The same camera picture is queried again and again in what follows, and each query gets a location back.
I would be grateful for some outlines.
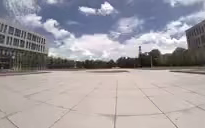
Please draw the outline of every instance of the plaza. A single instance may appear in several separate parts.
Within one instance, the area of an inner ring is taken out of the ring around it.
[[[205,75],[116,70],[0,77],[0,128],[205,128]]]

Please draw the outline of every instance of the pavement joint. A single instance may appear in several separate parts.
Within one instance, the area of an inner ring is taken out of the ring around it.
[[[52,128],[56,123],[58,123],[65,115],[67,115],[68,113],[70,113],[73,108],[75,108],[77,105],[79,105],[89,94],[91,94],[93,91],[96,90],[96,87],[94,87],[92,89],[92,91],[90,91],[88,94],[86,94],[76,105],[74,105],[70,110],[68,110],[65,114],[63,114],[58,120],[56,120],[51,126],[49,126],[48,128]]]
[[[141,88],[139,88],[138,86],[137,86],[137,88],[138,88],[139,91],[141,91],[141,92],[147,97],[148,100],[150,100],[150,102],[151,102],[157,109],[159,109],[159,111],[160,111],[163,115],[165,115],[165,117],[175,126],[175,128],[178,128],[178,126],[152,101],[152,99],[149,98],[148,95],[146,95],[146,93],[145,93]]]
[[[117,109],[118,109],[118,80],[116,81],[114,128],[116,128],[116,122],[117,122]]]

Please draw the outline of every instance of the building facade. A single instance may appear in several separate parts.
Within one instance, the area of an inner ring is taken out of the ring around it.
[[[205,20],[186,30],[189,49],[205,48]]]
[[[0,69],[43,69],[46,38],[0,19]]]

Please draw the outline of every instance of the glass facade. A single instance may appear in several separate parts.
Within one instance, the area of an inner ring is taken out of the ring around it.
[[[14,34],[14,27],[9,27],[9,34],[13,35]]]
[[[0,22],[0,44],[44,52],[45,41],[44,38],[35,33],[26,32]]]

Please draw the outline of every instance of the modern building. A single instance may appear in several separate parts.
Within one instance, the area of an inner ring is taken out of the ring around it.
[[[186,30],[189,49],[205,48],[205,20]]]
[[[0,69],[42,69],[48,48],[42,35],[0,19]]]

